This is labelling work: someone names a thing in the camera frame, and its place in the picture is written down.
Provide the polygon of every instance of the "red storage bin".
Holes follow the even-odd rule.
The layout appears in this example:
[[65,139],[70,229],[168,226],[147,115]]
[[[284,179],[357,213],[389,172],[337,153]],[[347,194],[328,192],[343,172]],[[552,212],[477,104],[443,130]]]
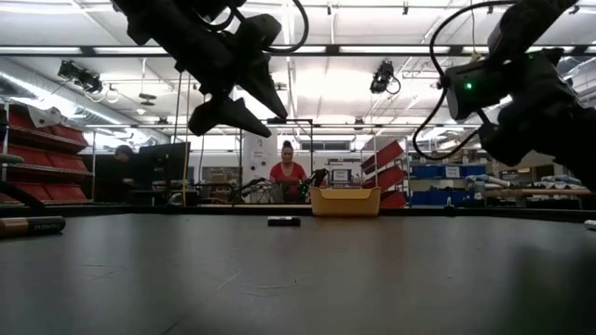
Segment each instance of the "red storage bin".
[[406,201],[403,192],[389,191],[381,194],[381,208],[397,209],[404,208],[408,202]]
[[29,116],[27,107],[11,104],[8,112],[8,123],[11,127],[22,127],[29,130],[40,131],[49,134],[47,127],[36,127]]
[[45,184],[44,187],[52,200],[87,200],[81,188],[75,184]]
[[52,162],[47,158],[47,153],[43,150],[24,147],[20,145],[8,145],[8,154],[14,154],[25,160],[23,164],[53,167]]
[[47,157],[55,168],[65,168],[88,172],[85,163],[83,163],[83,158],[79,156],[71,154],[47,153]]
[[[28,194],[36,197],[41,201],[48,201],[51,200],[49,195],[44,189],[44,185],[40,183],[33,183],[33,182],[11,182],[12,185],[21,188],[23,191],[27,192]],[[7,202],[16,202],[15,199],[9,197],[6,194],[0,194],[2,200]]]
[[[386,168],[383,171],[379,172],[379,185],[378,187],[381,188],[382,192],[385,192],[389,187],[403,181],[406,178],[405,172],[401,170],[400,167],[390,167]],[[373,188],[375,177],[369,178],[364,184],[362,184],[362,188]]]
[[[381,149],[376,155],[376,165],[384,167],[389,162],[394,161],[403,154],[400,144],[397,141],[392,141],[385,148]],[[374,155],[369,157],[364,163],[360,165],[366,174],[374,172]]]
[[88,146],[87,141],[85,141],[85,137],[83,136],[83,132],[80,130],[65,126],[52,126],[49,128],[49,131],[55,136],[61,137],[63,139],[76,141],[81,143],[81,145],[84,144],[81,150]]

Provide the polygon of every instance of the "shelving unit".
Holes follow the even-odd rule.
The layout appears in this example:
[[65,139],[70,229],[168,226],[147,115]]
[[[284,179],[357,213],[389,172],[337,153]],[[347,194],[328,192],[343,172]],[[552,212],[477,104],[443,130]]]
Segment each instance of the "shelving unit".
[[[91,203],[81,191],[84,178],[95,178],[77,154],[88,147],[81,130],[57,125],[37,128],[26,107],[5,104],[8,133],[2,143],[4,154],[24,159],[23,164],[4,164],[3,181],[8,181],[49,205]],[[0,194],[0,200],[16,201]]]
[[[466,191],[466,177],[469,175],[485,174],[486,166],[474,164],[412,164],[411,184],[413,187],[412,206],[444,207],[451,199],[452,203],[463,201],[474,194]],[[423,191],[420,182],[426,182]],[[444,184],[433,185],[433,181],[447,181]]]
[[408,202],[403,182],[408,179],[407,166],[401,159],[404,151],[397,141],[392,141],[361,164],[362,176],[368,179],[362,188],[381,188],[381,208],[404,208]]

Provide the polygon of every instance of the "gray table surface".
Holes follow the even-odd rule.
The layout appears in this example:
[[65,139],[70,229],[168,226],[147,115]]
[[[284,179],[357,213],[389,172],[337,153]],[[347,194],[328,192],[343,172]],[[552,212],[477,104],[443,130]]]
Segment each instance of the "gray table surface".
[[596,232],[121,215],[0,241],[0,334],[592,334]]

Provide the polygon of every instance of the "yellow plastic tray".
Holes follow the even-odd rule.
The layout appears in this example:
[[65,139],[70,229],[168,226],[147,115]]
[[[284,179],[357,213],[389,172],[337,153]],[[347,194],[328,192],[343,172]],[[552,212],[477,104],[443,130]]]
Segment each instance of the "yellow plastic tray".
[[319,217],[375,217],[379,215],[381,188],[369,190],[310,189],[313,214]]

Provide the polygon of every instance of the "red shirt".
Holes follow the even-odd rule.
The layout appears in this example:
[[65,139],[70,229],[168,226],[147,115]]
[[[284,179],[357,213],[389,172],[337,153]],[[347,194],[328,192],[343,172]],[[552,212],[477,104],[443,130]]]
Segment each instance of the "red shirt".
[[271,177],[275,178],[276,182],[281,182],[284,184],[300,184],[300,181],[306,179],[306,172],[298,163],[293,163],[293,167],[291,170],[290,176],[286,176],[283,174],[283,170],[281,169],[281,163],[275,164],[271,167]]

